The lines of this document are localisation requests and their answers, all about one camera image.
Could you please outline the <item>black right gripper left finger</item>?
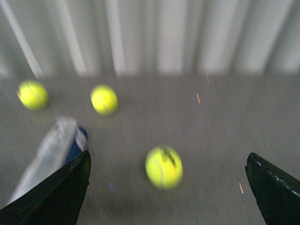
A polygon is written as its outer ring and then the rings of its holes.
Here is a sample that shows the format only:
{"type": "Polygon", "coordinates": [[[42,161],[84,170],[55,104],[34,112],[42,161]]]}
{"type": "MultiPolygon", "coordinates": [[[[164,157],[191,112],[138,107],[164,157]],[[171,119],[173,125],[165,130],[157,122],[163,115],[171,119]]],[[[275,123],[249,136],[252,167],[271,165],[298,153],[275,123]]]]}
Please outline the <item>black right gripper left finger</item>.
{"type": "Polygon", "coordinates": [[[0,211],[2,225],[75,225],[89,185],[84,151],[0,211]]]}

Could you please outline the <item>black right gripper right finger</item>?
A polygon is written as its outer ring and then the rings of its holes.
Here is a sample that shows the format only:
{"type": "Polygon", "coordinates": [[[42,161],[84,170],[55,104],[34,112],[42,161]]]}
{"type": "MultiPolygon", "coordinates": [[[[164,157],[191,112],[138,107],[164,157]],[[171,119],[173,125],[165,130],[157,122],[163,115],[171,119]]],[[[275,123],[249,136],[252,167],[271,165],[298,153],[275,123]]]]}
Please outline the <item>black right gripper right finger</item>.
{"type": "Polygon", "coordinates": [[[300,181],[251,152],[245,166],[247,179],[267,225],[300,223],[300,181]]]}

